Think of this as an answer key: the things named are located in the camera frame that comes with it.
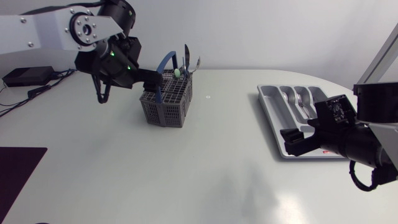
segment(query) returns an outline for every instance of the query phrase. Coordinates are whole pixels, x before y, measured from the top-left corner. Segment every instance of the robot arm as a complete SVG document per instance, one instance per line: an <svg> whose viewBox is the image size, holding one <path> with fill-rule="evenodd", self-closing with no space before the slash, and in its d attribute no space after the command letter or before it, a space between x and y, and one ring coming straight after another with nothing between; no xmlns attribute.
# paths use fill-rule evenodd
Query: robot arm
<svg viewBox="0 0 398 224"><path fill-rule="evenodd" d="M100 7L98 15L87 7ZM141 44L138 38L129 37L135 17L125 0L50 6L19 16L0 16L3 40L12 43L1 45L0 54L42 48L77 50L76 68L91 74L100 103L107 102L111 86L132 88L132 84L144 82L145 91L155 92L162 75L139 68Z"/></svg>
<svg viewBox="0 0 398 224"><path fill-rule="evenodd" d="M315 128L313 136L304 138L303 132L298 129L280 130L286 151L300 156L322 148L350 159L351 178L364 191L371 191L378 185L397 180L396 90L398 83L355 85L358 114L345 95L315 103L318 118L308 120L308 124ZM356 178L356 162L374 168L371 186L362 184Z"/></svg>

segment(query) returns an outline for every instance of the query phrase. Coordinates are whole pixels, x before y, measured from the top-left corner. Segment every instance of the white wall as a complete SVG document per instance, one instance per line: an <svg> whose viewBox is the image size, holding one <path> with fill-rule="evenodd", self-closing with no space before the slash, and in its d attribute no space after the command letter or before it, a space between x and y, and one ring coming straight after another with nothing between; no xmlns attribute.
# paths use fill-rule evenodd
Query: white wall
<svg viewBox="0 0 398 224"><path fill-rule="evenodd" d="M74 0L1 0L0 14L20 14ZM201 68L280 69L352 88L398 22L396 0L129 0L137 12L131 35L142 44L143 68L188 44ZM74 53L38 50L0 56L0 73L15 67L73 66ZM398 66L383 80L398 81Z"/></svg>

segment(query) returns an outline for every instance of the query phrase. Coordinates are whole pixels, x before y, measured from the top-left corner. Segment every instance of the black power supply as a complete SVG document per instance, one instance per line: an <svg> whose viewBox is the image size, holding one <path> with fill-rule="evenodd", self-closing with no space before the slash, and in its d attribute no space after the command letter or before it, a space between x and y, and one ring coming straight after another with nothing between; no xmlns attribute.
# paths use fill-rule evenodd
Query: black power supply
<svg viewBox="0 0 398 224"><path fill-rule="evenodd" d="M31 86L46 85L54 69L51 66L16 68L8 73L2 80L9 87L12 86Z"/></svg>

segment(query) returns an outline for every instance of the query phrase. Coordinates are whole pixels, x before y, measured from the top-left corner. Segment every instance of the black cable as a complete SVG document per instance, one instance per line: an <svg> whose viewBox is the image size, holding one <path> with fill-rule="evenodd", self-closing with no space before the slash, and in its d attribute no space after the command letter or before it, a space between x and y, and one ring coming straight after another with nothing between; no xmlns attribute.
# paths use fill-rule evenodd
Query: black cable
<svg viewBox="0 0 398 224"><path fill-rule="evenodd" d="M99 2L92 2L92 3L73 3L69 4L68 6L83 6L83 7L98 7L105 4L105 0L100 0Z"/></svg>
<svg viewBox="0 0 398 224"><path fill-rule="evenodd" d="M14 110L14 109L16 109L16 108L18 108L18 107L20 107L20 106L25 105L25 104L26 104L27 102L29 102L30 100L33 100L36 96L39 96L40 94L45 93L46 91L48 91L48 90L51 89L52 87L58 85L60 82L62 82L62 80L64 80L65 78L69 77L70 75L72 75L75 71L76 71L75 69L69 69L69 70L67 70L67 74L66 74L66 75L63 75L63 76L59 79L59 81L57 81L57 82L55 82L54 84L50 85L48 88L44 89L43 91L39 91L39 92L37 92L37 93L31 95L30 97L28 97L28 99L22 100L22 101L20 101L20 102L18 102L18 103L13 103L13 104L11 104L11 105L2 105L2 104L0 104L0 105L2 105L2 106L13 106L12 108L8 108L8 109L5 109L5 110L0 111L0 113L1 113L1 114L0 114L0 118L3 117L4 115L8 114L8 113L11 112L12 110Z"/></svg>
<svg viewBox="0 0 398 224"><path fill-rule="evenodd" d="M361 181L358 180L358 178L355 175L355 163L356 163L355 161L349 162L349 174L350 174L355 186L357 186L357 188L359 188L363 191L366 191L366 192L376 189L378 184L374 183L373 180L372 180L372 184L370 186L366 186L366 185L362 184Z"/></svg>

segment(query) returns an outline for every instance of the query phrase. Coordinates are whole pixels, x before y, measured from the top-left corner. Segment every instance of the white table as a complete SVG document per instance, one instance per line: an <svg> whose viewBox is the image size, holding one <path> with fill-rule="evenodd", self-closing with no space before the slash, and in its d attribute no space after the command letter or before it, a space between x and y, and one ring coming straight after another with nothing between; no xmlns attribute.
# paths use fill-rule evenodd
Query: white table
<svg viewBox="0 0 398 224"><path fill-rule="evenodd" d="M77 73L0 118L1 146L48 148L4 223L397 223L397 182L366 193L347 161L282 159L258 84L319 85L356 104L299 73L199 70L184 127L161 128L146 123L142 84L101 105Z"/></svg>

